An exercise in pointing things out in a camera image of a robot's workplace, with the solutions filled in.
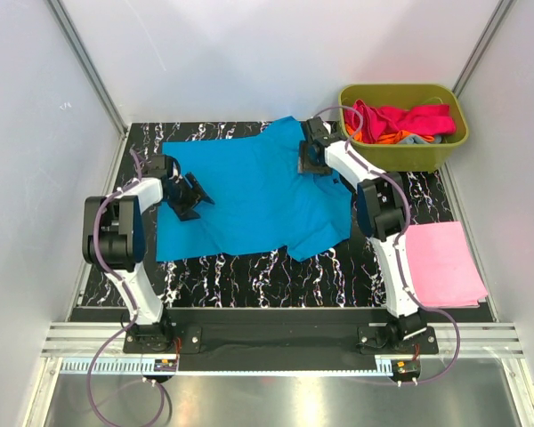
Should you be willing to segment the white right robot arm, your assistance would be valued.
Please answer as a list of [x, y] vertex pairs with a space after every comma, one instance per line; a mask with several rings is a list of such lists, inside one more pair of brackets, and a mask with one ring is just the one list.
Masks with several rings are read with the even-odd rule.
[[426, 331], [421, 306], [409, 270], [405, 234], [409, 228], [409, 202], [398, 173], [372, 165], [351, 143], [330, 132], [319, 117], [302, 124], [299, 173], [340, 175], [356, 194], [357, 224], [375, 252], [384, 281], [385, 307], [391, 319], [373, 336], [360, 338], [362, 351], [406, 352]]

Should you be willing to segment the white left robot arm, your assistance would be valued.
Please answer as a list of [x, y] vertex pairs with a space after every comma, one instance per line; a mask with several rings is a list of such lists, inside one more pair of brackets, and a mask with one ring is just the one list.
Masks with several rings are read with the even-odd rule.
[[152, 289], [143, 265], [146, 238], [143, 214], [167, 205], [182, 222], [197, 220], [196, 207], [213, 204], [193, 173], [182, 173], [177, 159], [145, 160], [130, 152], [136, 176], [107, 196], [85, 200], [82, 254], [119, 291], [129, 312], [125, 341], [142, 350], [163, 352], [179, 339], [164, 304]]

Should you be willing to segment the blue t shirt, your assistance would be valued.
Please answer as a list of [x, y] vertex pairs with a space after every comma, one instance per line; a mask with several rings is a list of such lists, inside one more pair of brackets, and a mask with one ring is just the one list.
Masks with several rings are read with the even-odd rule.
[[196, 220], [182, 222], [158, 208], [156, 259], [267, 253], [284, 247], [303, 261], [351, 235], [351, 192], [340, 175], [298, 172], [303, 129], [293, 117], [245, 138], [168, 141], [164, 154], [193, 173], [211, 203]]

